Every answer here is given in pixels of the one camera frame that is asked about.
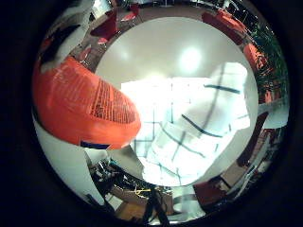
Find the white wall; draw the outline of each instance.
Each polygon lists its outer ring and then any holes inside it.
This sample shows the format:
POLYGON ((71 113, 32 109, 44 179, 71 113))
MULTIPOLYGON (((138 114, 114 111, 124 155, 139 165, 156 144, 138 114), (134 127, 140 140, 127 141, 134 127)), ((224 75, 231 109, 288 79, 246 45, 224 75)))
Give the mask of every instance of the white wall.
POLYGON ((66 185, 83 200, 85 195, 91 194, 100 204, 104 200, 96 189, 90 176, 84 150, 81 147, 65 143, 49 134, 33 117, 38 140, 51 166, 66 185))

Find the orange object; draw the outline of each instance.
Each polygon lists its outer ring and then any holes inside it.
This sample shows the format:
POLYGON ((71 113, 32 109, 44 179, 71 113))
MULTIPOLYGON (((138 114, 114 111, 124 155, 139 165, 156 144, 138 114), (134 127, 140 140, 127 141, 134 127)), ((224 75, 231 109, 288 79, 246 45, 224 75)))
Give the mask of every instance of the orange object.
POLYGON ((264 55, 259 53, 253 44, 247 44, 243 49, 243 53, 255 73, 266 63, 264 55))
POLYGON ((123 148, 141 123, 134 104, 111 84, 72 57, 40 73, 37 62, 32 92, 40 121, 66 142, 89 148, 123 148))

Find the orange mesh basket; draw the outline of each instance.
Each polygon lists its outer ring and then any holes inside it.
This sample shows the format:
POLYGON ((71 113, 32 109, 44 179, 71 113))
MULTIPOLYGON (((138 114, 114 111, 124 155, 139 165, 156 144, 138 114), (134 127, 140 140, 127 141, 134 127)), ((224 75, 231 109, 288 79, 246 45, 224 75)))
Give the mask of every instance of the orange mesh basket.
POLYGON ((141 127, 131 100, 72 57, 43 74, 37 63, 32 93, 43 127, 74 145, 123 148, 141 127))

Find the red chair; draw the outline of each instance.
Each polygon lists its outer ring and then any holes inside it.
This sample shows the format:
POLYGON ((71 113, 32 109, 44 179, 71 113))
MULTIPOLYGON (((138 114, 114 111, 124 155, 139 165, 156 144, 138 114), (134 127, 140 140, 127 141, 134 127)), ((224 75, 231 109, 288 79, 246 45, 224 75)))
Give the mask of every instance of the red chair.
POLYGON ((231 39, 236 45, 242 44, 244 37, 237 33, 234 28, 228 26, 226 23, 220 20, 217 16, 213 16, 212 14, 205 12, 202 14, 202 21, 216 27, 229 39, 231 39))
POLYGON ((133 3, 131 4, 131 12, 127 14, 125 17, 122 18, 121 22, 127 22, 129 23, 130 21, 133 22, 133 26, 135 26, 134 19, 139 17, 140 21, 142 21, 142 18, 139 15, 139 4, 138 3, 133 3))
POLYGON ((80 63, 85 63, 86 65, 88 65, 87 57, 88 55, 91 53, 92 51, 92 45, 88 44, 81 52, 79 55, 79 62, 80 63))
POLYGON ((108 16, 106 21, 91 31, 92 36, 100 37, 98 44, 106 48, 106 44, 118 33, 116 26, 116 10, 105 12, 108 16))

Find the black line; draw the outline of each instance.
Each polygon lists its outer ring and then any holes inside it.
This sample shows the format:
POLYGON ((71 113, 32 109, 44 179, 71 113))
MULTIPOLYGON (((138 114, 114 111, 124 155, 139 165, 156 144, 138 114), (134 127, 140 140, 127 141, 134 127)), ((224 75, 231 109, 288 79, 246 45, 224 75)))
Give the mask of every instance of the black line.
MULTIPOLYGON (((218 81, 218 84, 221 84, 222 83, 222 80, 223 80, 223 73, 224 73, 224 69, 225 69, 225 64, 222 64, 222 69, 221 69, 221 73, 220 73, 220 78, 219 78, 219 81, 218 81)), ((215 105, 217 103, 217 99, 218 99, 218 94, 219 94, 219 90, 216 90, 216 93, 214 95, 214 99, 211 103, 211 107, 207 113, 207 116, 205 118, 205 123, 203 124, 203 126, 201 128, 206 128, 208 123, 209 123, 209 120, 210 120, 210 116, 212 115, 212 113, 214 112, 214 109, 215 109, 215 105)))
POLYGON ((211 84, 205 85, 205 88, 214 88, 214 89, 222 90, 225 92, 231 92, 231 93, 235 93, 235 94, 241 93, 241 91, 233 89, 233 88, 218 86, 218 85, 211 85, 211 84))
POLYGON ((197 126, 193 121, 191 121, 187 116, 182 114, 182 117, 190 124, 192 125, 197 131, 201 132, 202 134, 206 134, 212 137, 218 137, 218 138, 222 138, 222 135, 216 135, 216 134, 212 134, 208 131, 204 131, 203 129, 201 129, 199 126, 197 126))
MULTIPOLYGON (((183 131, 180 143, 182 143, 184 141, 185 137, 186 137, 186 133, 183 131)), ((178 144, 177 149, 174 151, 174 153, 172 155, 172 158, 171 158, 172 162, 173 162, 174 158, 176 157, 176 154, 178 153, 179 148, 180 148, 180 144, 178 144)))
POLYGON ((181 185, 181 178, 180 178, 180 175, 179 175, 179 168, 176 169, 177 170, 177 176, 178 176, 178 180, 179 180, 179 184, 181 185))
POLYGON ((215 152, 217 152, 219 144, 216 144, 215 152))
POLYGON ((230 189, 231 188, 231 185, 223 178, 223 177, 220 177, 220 179, 223 181, 223 183, 230 189))
POLYGON ((180 144, 181 147, 187 149, 188 151, 190 151, 190 152, 192 152, 192 153, 196 153, 196 154, 202 156, 203 158, 205 158, 205 156, 204 156, 202 153, 200 153, 199 151, 195 151, 195 150, 193 150, 193 149, 191 149, 191 148, 188 148, 188 147, 185 146, 184 144, 181 144, 179 140, 177 140, 176 138, 174 138, 173 136, 171 136, 167 131, 165 131, 164 128, 162 127, 162 125, 160 125, 160 126, 161 126, 161 128, 162 128, 162 131, 163 131, 170 139, 172 139, 174 142, 180 144))
POLYGON ((160 167, 160 171, 161 171, 161 168, 164 168, 167 172, 170 172, 171 174, 175 175, 175 176, 178 176, 177 174, 175 174, 174 172, 172 172, 171 170, 169 170, 168 168, 162 166, 161 164, 155 164, 157 166, 160 167))

